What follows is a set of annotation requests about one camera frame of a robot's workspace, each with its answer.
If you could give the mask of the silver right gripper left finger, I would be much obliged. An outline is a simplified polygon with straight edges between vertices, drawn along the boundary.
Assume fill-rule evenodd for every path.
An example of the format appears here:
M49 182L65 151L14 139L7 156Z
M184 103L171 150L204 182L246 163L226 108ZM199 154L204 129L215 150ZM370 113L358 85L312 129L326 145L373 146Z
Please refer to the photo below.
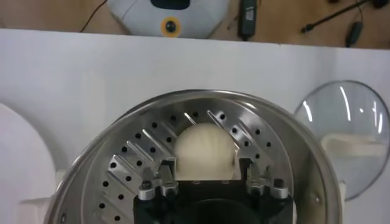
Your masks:
M179 182L176 180L176 158L161 160L157 170L144 168L141 173L142 182L138 188L141 201L154 199L159 193L162 197L175 197L178 194Z

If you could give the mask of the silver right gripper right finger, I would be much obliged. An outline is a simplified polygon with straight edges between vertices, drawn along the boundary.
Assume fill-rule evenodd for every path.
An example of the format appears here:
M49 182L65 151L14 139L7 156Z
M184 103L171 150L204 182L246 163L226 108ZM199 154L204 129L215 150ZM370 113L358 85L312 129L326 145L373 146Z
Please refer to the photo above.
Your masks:
M284 180L260 175L252 159L236 156L234 171L234 200L289 200Z

